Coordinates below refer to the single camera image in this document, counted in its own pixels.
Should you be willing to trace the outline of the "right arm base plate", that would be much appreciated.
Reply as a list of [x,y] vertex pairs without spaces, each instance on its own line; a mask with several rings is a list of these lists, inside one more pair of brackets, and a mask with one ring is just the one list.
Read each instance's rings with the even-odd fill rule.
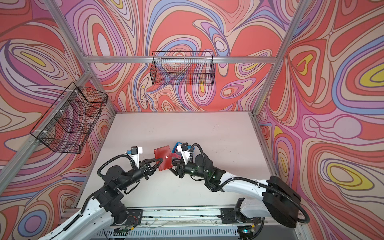
[[220,214],[217,215],[223,224],[254,224],[262,223],[261,217],[248,218],[243,215],[240,210],[235,208],[221,208]]

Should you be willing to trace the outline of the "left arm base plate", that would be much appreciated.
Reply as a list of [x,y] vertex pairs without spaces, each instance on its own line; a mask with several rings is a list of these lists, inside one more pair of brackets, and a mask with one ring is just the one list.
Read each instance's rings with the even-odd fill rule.
[[124,221],[120,224],[113,223],[112,226],[139,226],[143,219],[143,213],[143,209],[128,209]]

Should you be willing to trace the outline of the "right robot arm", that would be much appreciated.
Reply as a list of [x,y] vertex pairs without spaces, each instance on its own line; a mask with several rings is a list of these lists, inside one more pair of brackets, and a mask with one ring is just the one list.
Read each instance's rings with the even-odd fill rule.
[[242,197],[234,208],[237,221],[268,217],[288,228],[310,222],[309,214],[301,206],[301,196],[282,179],[270,176],[268,180],[252,180],[221,170],[197,143],[177,145],[176,152],[166,153],[161,166],[181,179],[185,175],[196,177],[212,193],[240,194]]

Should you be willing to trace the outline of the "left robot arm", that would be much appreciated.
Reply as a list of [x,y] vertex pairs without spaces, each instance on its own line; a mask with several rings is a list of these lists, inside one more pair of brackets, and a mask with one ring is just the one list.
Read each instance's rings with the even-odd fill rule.
[[148,180],[159,168],[163,159],[147,159],[139,162],[139,166],[128,172],[120,166],[112,166],[106,174],[101,170],[118,158],[128,158],[129,155],[118,155],[107,161],[98,169],[98,175],[104,185],[90,194],[83,207],[53,231],[40,237],[41,240],[90,240],[100,231],[119,226],[119,231],[130,232],[141,224],[142,212],[129,212],[122,203],[122,191],[138,183],[141,179]]

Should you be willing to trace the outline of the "red leather card holder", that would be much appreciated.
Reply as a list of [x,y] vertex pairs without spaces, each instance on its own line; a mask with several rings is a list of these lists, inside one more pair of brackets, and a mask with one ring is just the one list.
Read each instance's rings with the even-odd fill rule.
[[171,153],[172,151],[170,146],[164,146],[154,150],[155,159],[163,159],[163,162],[158,169],[160,172],[169,170],[173,166]]

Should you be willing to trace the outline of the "blue plastic tray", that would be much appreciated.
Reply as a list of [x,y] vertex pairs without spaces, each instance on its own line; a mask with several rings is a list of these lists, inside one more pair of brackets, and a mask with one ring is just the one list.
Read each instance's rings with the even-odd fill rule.
[[175,144],[175,147],[174,147],[174,148],[177,149],[177,147],[180,146],[180,145],[182,145],[182,144],[183,144],[182,142],[177,142],[177,143]]

